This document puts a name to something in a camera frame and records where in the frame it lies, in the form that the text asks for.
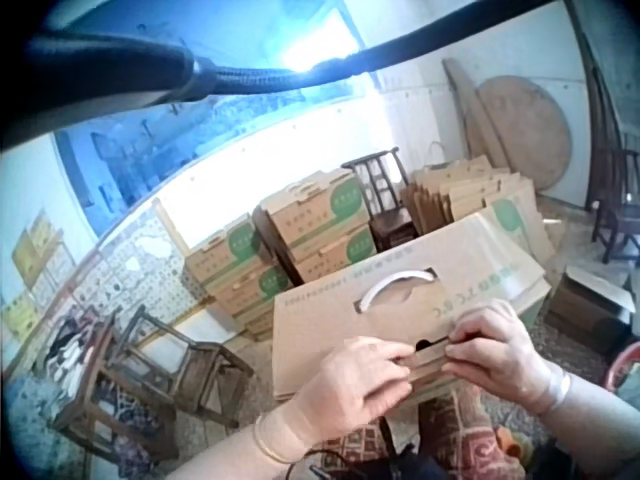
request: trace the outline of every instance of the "green circle on box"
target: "green circle on box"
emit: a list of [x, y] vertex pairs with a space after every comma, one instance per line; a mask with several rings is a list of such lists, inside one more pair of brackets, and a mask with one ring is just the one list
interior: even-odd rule
[[278, 293], [284, 291], [289, 285], [289, 278], [284, 273], [281, 266], [270, 268], [262, 275], [260, 275], [260, 290], [262, 290], [267, 297], [273, 297]]
[[362, 192], [355, 178], [338, 185], [331, 193], [331, 211], [339, 219], [349, 218], [362, 206]]
[[229, 234], [229, 250], [238, 260], [253, 257], [260, 249], [260, 237], [249, 223], [239, 226]]
[[355, 235], [347, 244], [347, 258], [351, 264], [369, 258], [373, 251], [373, 238], [369, 230], [363, 230]]

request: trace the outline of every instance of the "forearm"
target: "forearm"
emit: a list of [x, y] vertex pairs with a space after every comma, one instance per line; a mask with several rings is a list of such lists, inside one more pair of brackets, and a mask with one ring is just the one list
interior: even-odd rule
[[564, 401], [541, 420], [587, 473], [612, 474], [640, 456], [640, 412], [575, 375]]
[[[265, 454], [254, 439], [254, 426], [232, 435], [200, 453], [168, 480], [268, 480], [288, 468]], [[261, 425], [262, 440], [278, 455], [291, 461], [302, 458], [308, 447], [289, 430], [282, 407], [269, 413]]]

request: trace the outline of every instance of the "bright light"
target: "bright light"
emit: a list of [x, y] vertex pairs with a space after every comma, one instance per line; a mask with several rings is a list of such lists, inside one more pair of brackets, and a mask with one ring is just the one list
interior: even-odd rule
[[284, 52], [282, 61], [286, 68], [305, 72], [324, 60], [344, 58], [358, 50], [358, 42], [334, 8], [319, 28]]

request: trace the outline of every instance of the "gold bracelet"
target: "gold bracelet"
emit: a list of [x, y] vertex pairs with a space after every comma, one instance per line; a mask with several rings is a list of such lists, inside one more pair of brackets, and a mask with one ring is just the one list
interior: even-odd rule
[[267, 447], [267, 445], [264, 443], [264, 440], [262, 440], [262, 438], [260, 437], [260, 434], [258, 432], [258, 429], [260, 428], [260, 425], [262, 425], [262, 420], [263, 419], [264, 419], [264, 415], [260, 415], [258, 417], [258, 419], [256, 420], [256, 423], [253, 424], [253, 440], [254, 440], [254, 442], [256, 442], [256, 445], [258, 446], [258, 449], [260, 449], [260, 451], [265, 456], [269, 457], [271, 460], [273, 460], [276, 463], [280, 463], [282, 465], [291, 465], [292, 463], [296, 463], [297, 460], [293, 460], [293, 461], [286, 460], [286, 459], [280, 457], [279, 455], [277, 455], [269, 447]]

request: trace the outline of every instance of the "person's leg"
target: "person's leg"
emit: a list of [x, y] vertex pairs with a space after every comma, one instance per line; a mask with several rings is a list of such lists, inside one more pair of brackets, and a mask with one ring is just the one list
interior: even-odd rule
[[469, 384], [418, 406], [419, 454], [464, 479], [523, 479], [517, 459], [500, 450], [480, 390]]

